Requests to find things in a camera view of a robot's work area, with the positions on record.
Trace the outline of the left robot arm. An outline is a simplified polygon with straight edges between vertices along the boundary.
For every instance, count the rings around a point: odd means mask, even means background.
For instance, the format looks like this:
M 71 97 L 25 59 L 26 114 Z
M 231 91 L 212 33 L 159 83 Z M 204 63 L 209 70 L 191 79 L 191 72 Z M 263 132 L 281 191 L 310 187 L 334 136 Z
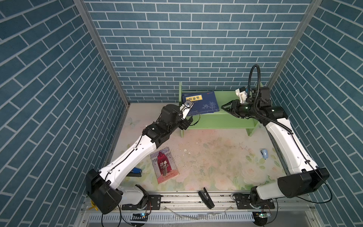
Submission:
M 123 187 L 121 183 L 142 159 L 169 140 L 176 129 L 186 130 L 192 124 L 193 119 L 186 118 L 192 107 L 191 101 L 185 101 L 180 107 L 164 106 L 158 119 L 147 126 L 123 154 L 98 171 L 88 171 L 86 194 L 102 214 L 120 209 L 125 204 L 135 205 L 140 210 L 147 206 L 148 192 L 143 187 Z

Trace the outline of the blue book yellow label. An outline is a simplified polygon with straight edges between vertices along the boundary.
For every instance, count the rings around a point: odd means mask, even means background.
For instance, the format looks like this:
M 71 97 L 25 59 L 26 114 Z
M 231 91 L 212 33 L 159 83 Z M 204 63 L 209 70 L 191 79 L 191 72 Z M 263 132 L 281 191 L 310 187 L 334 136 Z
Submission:
M 214 91 L 182 93 L 181 97 L 183 102 L 187 100 L 193 102 L 193 107 L 187 116 L 211 114 L 220 111 Z

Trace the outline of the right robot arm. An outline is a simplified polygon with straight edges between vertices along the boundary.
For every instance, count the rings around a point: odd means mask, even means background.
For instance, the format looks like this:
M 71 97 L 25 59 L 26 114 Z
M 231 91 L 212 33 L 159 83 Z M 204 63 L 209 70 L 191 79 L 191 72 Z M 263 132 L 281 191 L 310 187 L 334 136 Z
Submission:
M 284 177 L 251 188 L 249 203 L 253 208 L 259 209 L 272 199 L 300 198 L 304 194 L 313 193 L 326 184 L 330 174 L 326 168 L 320 168 L 305 150 L 284 109 L 272 105 L 269 88 L 262 87 L 260 82 L 255 88 L 251 88 L 254 71 L 257 72 L 257 79 L 261 80 L 261 69 L 255 64 L 249 73 L 248 86 L 237 89 L 236 95 L 239 98 L 222 105 L 222 109 L 236 118 L 254 119 L 262 124 L 286 165 Z

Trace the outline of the red illustrated book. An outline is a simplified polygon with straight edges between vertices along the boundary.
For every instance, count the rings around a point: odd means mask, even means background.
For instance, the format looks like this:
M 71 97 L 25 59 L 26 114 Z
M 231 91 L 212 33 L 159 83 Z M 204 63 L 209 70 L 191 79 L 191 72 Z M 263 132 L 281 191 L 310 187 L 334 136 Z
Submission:
M 159 184 L 179 175 L 171 150 L 166 147 L 150 155 Z

